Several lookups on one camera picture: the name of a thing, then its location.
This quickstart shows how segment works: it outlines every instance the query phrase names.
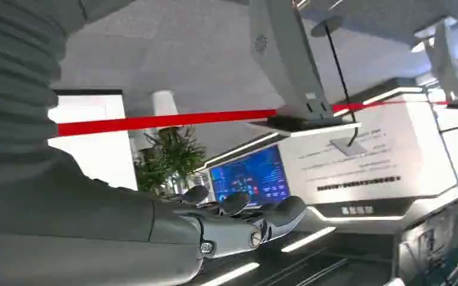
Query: information panel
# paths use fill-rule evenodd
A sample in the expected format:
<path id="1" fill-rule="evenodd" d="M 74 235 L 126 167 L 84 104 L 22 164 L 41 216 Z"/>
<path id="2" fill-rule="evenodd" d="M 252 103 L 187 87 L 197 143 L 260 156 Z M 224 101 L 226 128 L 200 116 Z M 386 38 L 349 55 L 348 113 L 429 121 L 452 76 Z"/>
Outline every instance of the information panel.
<path id="1" fill-rule="evenodd" d="M 421 100 L 414 96 L 396 100 Z M 346 156 L 330 143 L 353 130 L 279 143 L 292 195 L 321 204 L 433 196 L 455 184 L 429 104 L 381 105 L 356 116 L 363 154 Z"/>

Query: blue screen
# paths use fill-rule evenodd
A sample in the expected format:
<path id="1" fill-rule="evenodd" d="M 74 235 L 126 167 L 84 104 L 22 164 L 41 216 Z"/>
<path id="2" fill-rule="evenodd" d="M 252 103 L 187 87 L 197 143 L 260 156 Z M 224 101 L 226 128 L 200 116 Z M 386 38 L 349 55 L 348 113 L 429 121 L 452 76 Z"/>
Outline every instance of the blue screen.
<path id="1" fill-rule="evenodd" d="M 233 192 L 248 192 L 249 206 L 261 206 L 279 203 L 290 195 L 277 146 L 214 167 L 210 172 L 218 201 Z"/>

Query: white panel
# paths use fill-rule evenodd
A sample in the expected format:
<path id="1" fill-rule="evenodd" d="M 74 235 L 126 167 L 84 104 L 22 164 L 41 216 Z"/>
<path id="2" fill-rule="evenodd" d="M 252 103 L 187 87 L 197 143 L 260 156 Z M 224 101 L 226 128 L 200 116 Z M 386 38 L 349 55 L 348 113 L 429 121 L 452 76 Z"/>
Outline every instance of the white panel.
<path id="1" fill-rule="evenodd" d="M 125 118 L 121 95 L 60 96 L 48 117 L 56 123 Z M 70 153 L 89 178 L 137 189 L 127 131 L 60 137 L 50 146 Z"/>
<path id="2" fill-rule="evenodd" d="M 334 203 L 436 195 L 455 184 L 429 105 L 381 105 L 361 110 L 356 117 L 363 124 L 356 142 L 365 154 L 347 157 L 329 142 L 350 138 L 351 131 L 288 138 L 278 144 L 291 195 L 307 204 Z M 387 177 L 399 180 L 343 186 Z M 326 185 L 341 186 L 318 190 Z"/>

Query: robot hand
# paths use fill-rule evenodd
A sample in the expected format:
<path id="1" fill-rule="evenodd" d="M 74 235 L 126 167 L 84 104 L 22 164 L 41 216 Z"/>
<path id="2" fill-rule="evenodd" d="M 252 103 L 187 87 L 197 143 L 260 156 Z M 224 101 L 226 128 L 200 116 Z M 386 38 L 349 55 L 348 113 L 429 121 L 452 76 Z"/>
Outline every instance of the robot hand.
<path id="1" fill-rule="evenodd" d="M 204 187 L 196 188 L 185 194 L 203 193 L 199 189 Z M 306 211 L 305 203 L 294 196 L 273 208 L 243 210 L 249 202 L 247 193 L 235 192 L 221 203 L 197 207 L 177 204 L 174 212 L 200 231 L 203 256 L 217 258 L 254 250 L 262 243 L 288 234 Z"/>

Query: green plant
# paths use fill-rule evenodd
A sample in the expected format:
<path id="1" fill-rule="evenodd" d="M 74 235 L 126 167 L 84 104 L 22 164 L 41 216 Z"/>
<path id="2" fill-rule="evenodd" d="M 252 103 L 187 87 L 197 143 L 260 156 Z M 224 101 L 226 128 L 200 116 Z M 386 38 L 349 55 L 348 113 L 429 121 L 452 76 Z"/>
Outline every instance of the green plant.
<path id="1" fill-rule="evenodd" d="M 142 153 L 138 162 L 137 179 L 140 191 L 161 192 L 162 186 L 178 181 L 186 184 L 187 177 L 205 159 L 205 148 L 196 139 L 192 126 L 164 128 L 152 137 L 146 134 L 153 148 Z"/>
<path id="2" fill-rule="evenodd" d="M 163 184 L 169 178 L 169 168 L 158 156 L 156 148 L 145 149 L 140 153 L 142 158 L 134 161 L 138 190 L 158 195 L 163 191 Z"/>

